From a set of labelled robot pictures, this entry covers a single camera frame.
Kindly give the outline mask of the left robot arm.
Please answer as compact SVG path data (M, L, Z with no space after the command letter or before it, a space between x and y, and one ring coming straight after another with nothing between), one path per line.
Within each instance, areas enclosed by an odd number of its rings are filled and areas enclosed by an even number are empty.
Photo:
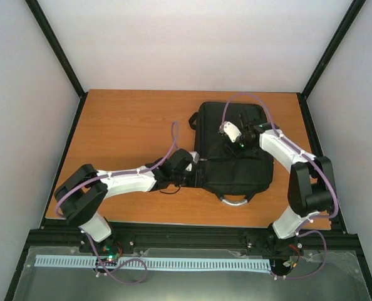
M187 186L196 165L167 161L161 166L149 164L136 169L103 171L85 164L54 192L56 215L89 235L100 251L112 251L116 237L107 220L98 213L102 202L121 194L160 191L170 185Z

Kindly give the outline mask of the black student bag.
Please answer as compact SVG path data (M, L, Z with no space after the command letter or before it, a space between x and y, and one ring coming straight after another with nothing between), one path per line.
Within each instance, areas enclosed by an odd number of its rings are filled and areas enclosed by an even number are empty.
M189 118L195 131L197 165L205 175L202 188L229 206L243 206L256 194L269 188L273 180L274 159L262 149L238 150L228 137L219 133L222 115L239 125L239 114L266 123L264 109L257 104L204 102Z

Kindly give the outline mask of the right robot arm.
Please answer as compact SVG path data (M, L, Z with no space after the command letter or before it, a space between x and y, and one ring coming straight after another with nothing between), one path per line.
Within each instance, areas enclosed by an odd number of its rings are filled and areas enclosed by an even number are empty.
M242 149L260 147L289 172L288 207L272 224L279 239L297 236L306 223L324 218L323 211L333 210L328 218L338 214L338 199L331 181L332 164L328 158L316 157L302 150L279 129L258 127L245 133L231 130L227 135Z

